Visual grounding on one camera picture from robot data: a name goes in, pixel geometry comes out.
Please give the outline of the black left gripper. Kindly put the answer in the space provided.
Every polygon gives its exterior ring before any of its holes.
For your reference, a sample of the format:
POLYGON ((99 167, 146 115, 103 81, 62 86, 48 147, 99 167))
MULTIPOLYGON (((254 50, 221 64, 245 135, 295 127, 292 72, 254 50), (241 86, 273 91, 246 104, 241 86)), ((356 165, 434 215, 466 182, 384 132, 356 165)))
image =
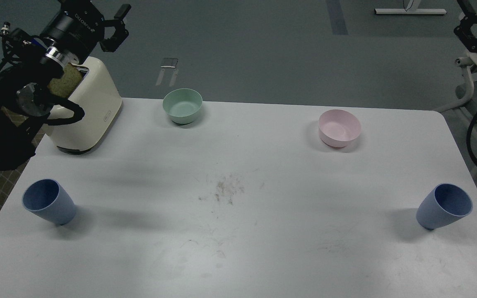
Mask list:
POLYGON ((113 19, 106 19, 90 0, 61 0, 60 10, 42 30, 40 39, 48 47, 70 53, 81 64, 97 45, 103 52, 115 52, 129 36, 125 17, 131 10, 123 4, 113 19))

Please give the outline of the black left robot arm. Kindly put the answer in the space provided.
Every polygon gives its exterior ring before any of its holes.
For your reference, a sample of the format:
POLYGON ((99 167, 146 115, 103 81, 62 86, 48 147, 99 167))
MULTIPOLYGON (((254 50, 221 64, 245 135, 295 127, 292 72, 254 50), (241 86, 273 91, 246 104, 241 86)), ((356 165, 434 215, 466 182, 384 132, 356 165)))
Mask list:
POLYGON ((122 99, 96 46, 115 52, 129 36, 123 4, 106 19, 90 0, 61 0, 39 35, 4 22, 0 28, 0 172, 36 153, 40 132, 69 154, 98 145, 121 110, 122 99))

